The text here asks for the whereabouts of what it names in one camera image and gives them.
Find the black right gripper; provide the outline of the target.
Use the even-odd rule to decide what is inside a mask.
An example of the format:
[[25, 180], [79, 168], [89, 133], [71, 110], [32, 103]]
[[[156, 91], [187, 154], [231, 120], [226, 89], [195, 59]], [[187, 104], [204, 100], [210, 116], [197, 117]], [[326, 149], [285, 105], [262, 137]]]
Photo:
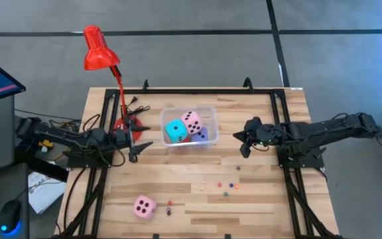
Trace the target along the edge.
[[247, 139], [250, 143], [243, 143], [239, 148], [241, 155], [248, 158], [252, 144], [282, 145], [291, 140], [291, 136], [278, 125], [262, 123], [260, 118], [254, 117], [247, 121], [247, 131], [233, 134], [236, 139]]

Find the red desk lamp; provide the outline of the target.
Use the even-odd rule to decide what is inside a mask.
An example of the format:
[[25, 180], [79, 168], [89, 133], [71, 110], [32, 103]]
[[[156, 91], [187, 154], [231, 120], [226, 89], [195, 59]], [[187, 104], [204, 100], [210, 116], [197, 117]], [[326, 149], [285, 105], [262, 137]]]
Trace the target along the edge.
[[125, 102], [122, 75], [117, 67], [120, 64], [119, 57], [107, 46], [101, 29], [95, 25], [88, 25], [84, 29], [84, 38], [88, 46], [88, 52], [84, 58], [85, 70], [101, 70], [109, 68], [119, 86], [119, 97], [121, 100], [121, 117], [115, 122], [114, 128], [128, 128], [127, 120], [130, 119]]

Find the large teal foam die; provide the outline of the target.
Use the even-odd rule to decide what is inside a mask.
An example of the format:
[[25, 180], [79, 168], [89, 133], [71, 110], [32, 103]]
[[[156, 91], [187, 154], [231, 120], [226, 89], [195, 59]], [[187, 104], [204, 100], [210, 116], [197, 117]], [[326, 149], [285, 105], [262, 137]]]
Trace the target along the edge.
[[168, 135], [168, 138], [171, 143], [179, 143], [178, 142], [179, 137], [188, 136], [188, 132], [186, 131], [186, 128], [180, 119], [174, 119], [168, 122], [165, 125], [164, 130], [166, 134]]

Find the white paper booklet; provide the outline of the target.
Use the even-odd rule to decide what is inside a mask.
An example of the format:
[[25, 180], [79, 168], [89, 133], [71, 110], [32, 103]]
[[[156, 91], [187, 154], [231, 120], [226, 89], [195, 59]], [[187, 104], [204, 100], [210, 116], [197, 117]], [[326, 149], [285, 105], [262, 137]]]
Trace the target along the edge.
[[66, 183], [41, 173], [28, 175], [29, 204], [37, 214], [42, 214], [64, 194]]

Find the large pink foam die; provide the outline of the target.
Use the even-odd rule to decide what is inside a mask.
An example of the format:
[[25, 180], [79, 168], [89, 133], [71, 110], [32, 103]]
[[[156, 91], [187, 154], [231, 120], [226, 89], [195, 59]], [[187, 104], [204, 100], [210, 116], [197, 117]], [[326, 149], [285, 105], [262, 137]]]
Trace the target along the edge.
[[189, 135], [196, 134], [202, 129], [202, 120], [195, 111], [185, 112], [180, 119]]
[[144, 195], [140, 195], [134, 202], [133, 212], [139, 218], [150, 219], [153, 217], [156, 208], [157, 203], [154, 200]]

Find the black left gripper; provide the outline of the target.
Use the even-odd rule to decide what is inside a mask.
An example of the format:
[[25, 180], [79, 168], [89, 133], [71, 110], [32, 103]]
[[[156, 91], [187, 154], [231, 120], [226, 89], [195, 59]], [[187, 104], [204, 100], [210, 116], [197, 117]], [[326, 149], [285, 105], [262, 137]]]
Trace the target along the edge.
[[[141, 125], [133, 126], [134, 132], [142, 132], [149, 129], [151, 128]], [[128, 158], [130, 162], [137, 162], [137, 155], [139, 155], [147, 147], [153, 144], [153, 142], [150, 141], [140, 145], [134, 145], [133, 132], [131, 131], [131, 127], [120, 119], [116, 121], [116, 134], [117, 141], [129, 149]]]

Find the clear plastic container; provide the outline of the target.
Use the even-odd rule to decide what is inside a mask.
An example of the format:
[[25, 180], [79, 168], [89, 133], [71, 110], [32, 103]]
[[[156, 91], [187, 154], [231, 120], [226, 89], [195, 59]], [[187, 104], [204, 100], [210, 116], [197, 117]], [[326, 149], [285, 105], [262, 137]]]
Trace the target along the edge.
[[[188, 134], [187, 137], [190, 138], [189, 143], [171, 143], [168, 135], [164, 130], [165, 125], [172, 120], [180, 119], [181, 116], [188, 111], [195, 111], [200, 116], [200, 119], [202, 120], [202, 127], [206, 127], [208, 129], [208, 140], [203, 142], [191, 142], [191, 135]], [[162, 143], [166, 147], [205, 148], [216, 143], [219, 138], [216, 111], [212, 106], [165, 108], [160, 114], [160, 119], [162, 129]]]

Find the black computer mouse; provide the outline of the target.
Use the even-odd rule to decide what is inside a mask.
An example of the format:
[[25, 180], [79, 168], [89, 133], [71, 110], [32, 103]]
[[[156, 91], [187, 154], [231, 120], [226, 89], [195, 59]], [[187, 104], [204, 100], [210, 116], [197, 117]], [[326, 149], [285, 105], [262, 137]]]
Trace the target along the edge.
[[15, 235], [21, 227], [21, 202], [17, 199], [7, 201], [0, 212], [0, 233]]

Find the large purple foam die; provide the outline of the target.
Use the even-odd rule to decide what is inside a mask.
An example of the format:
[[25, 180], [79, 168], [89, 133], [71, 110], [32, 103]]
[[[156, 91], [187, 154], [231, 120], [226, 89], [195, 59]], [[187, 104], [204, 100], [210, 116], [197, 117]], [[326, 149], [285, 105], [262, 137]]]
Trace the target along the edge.
[[202, 127], [201, 130], [191, 135], [191, 142], [203, 142], [208, 140], [208, 129]]

